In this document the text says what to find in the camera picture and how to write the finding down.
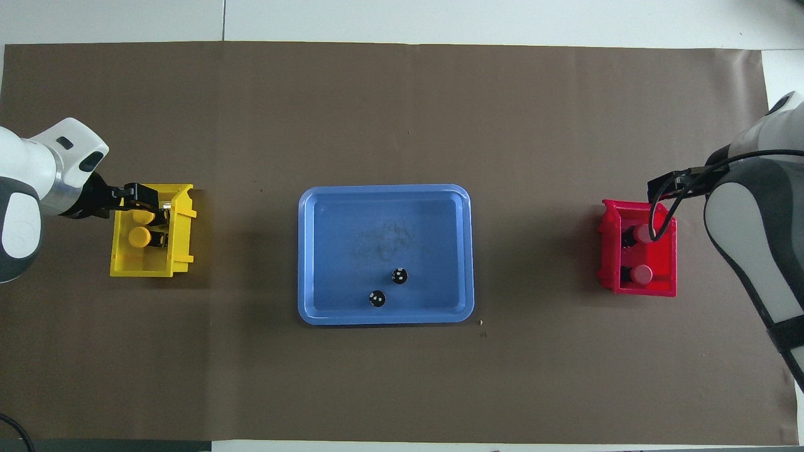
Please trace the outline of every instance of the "black cable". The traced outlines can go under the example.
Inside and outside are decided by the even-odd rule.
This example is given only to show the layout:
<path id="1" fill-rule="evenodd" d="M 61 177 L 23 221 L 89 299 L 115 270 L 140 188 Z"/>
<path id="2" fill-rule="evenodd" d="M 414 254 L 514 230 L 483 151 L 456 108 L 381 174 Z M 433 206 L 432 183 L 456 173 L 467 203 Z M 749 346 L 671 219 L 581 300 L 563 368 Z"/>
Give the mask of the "black cable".
<path id="1" fill-rule="evenodd" d="M 650 239 L 652 241 L 657 241 L 662 238 L 664 232 L 667 230 L 668 227 L 670 227 L 670 222 L 673 220 L 673 214 L 675 214 L 675 210 L 679 208 L 681 201 L 687 196 L 687 194 L 690 192 L 690 190 L 692 190 L 694 186 L 698 185 L 698 183 L 701 180 L 709 176 L 713 171 L 717 170 L 718 168 L 721 168 L 722 166 L 726 166 L 729 163 L 734 163 L 738 160 L 744 160 L 746 158 L 753 158 L 753 157 L 761 157 L 764 155 L 797 155 L 799 157 L 804 157 L 804 151 L 793 150 L 793 149 L 755 150 L 753 152 L 746 152 L 745 154 L 735 155 L 734 157 L 726 158 L 725 160 L 721 160 L 718 163 L 708 166 L 699 175 L 697 175 L 695 179 L 693 179 L 687 185 L 684 186 L 684 189 L 675 199 L 673 205 L 670 207 L 670 210 L 667 211 L 667 217 L 665 217 L 664 222 L 662 223 L 662 227 L 659 228 L 657 233 L 654 230 L 654 215 L 656 213 L 656 206 L 658 205 L 659 198 L 662 197 L 662 192 L 671 184 L 673 180 L 676 179 L 676 178 L 667 178 L 662 187 L 656 193 L 656 196 L 654 197 L 653 201 L 651 201 L 650 203 L 650 216 L 648 217 L 648 234 L 650 235 Z M 681 175 L 688 175 L 690 174 L 690 171 L 691 170 L 686 170 Z"/>
<path id="2" fill-rule="evenodd" d="M 14 419 L 11 419 L 10 417 L 6 416 L 3 413 L 0 413 L 0 421 L 3 421 L 6 424 L 11 425 L 12 428 L 17 430 L 17 433 L 19 434 L 19 437 L 23 439 L 23 442 L 25 443 L 25 448 L 28 450 L 28 452 L 36 452 L 36 449 L 34 449 L 34 443 L 31 441 L 31 437 L 28 436 L 28 433 L 19 424 L 19 422 L 15 421 Z"/>

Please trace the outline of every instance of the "blue tray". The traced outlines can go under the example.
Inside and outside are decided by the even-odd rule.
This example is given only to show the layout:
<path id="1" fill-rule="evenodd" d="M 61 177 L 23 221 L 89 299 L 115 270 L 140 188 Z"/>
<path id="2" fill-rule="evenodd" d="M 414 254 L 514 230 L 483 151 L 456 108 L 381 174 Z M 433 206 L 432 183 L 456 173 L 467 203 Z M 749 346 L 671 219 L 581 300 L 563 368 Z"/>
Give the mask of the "blue tray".
<path id="1" fill-rule="evenodd" d="M 395 269 L 407 272 L 404 284 Z M 298 276 L 299 314 L 313 325 L 465 320 L 474 309 L 469 194 L 451 184 L 310 188 L 299 200 Z M 369 299 L 377 290 L 380 307 Z"/>

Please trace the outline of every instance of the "robotic arm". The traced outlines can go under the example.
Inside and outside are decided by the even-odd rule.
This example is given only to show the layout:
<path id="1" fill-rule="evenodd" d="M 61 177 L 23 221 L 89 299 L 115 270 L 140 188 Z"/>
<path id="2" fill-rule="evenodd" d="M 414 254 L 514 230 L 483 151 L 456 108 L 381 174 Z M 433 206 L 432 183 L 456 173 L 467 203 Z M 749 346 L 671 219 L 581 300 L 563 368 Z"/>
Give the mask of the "robotic arm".
<path id="1" fill-rule="evenodd" d="M 706 166 L 648 183 L 653 203 L 676 198 L 675 207 L 690 195 L 707 196 L 703 217 L 709 238 L 804 388 L 802 97 L 784 96 L 756 125 L 712 154 Z"/>
<path id="2" fill-rule="evenodd" d="M 158 208 L 158 193 L 139 183 L 110 187 L 95 167 L 109 147 L 71 117 L 30 139 L 0 127 L 0 283 L 33 262 L 42 216 L 100 216 L 109 210 Z"/>

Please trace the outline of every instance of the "yellow cap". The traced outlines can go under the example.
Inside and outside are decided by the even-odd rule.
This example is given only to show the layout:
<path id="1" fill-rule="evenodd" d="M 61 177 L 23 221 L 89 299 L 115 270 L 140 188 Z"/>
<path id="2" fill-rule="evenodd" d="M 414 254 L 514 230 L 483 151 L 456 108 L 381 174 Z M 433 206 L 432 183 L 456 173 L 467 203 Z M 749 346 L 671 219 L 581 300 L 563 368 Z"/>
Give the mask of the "yellow cap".
<path id="1" fill-rule="evenodd" d="M 129 232 L 129 243 L 134 248 L 145 248 L 150 243 L 150 231 L 137 226 Z"/>
<path id="2" fill-rule="evenodd" d="M 148 212 L 147 210 L 134 209 L 131 211 L 131 217 L 134 219 L 134 223 L 148 224 L 151 221 L 154 221 L 156 215 L 153 212 Z"/>

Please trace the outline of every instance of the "brown mat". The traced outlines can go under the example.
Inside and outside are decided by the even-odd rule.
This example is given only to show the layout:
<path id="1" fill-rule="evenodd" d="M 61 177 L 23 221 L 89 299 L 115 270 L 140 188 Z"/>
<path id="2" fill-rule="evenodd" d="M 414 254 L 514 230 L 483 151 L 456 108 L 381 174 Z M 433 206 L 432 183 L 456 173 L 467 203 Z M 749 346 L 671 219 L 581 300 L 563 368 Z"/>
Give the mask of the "brown mat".
<path id="1" fill-rule="evenodd" d="M 8 46 L 0 107 L 26 137 L 79 118 L 110 183 L 198 188 L 186 275 L 111 278 L 112 221 L 51 218 L 0 286 L 0 409 L 36 437 L 797 444 L 702 199 L 679 210 L 677 298 L 595 277 L 601 199 L 642 200 L 763 114 L 757 51 Z M 373 183 L 470 193 L 470 320 L 299 319 L 299 196 Z"/>

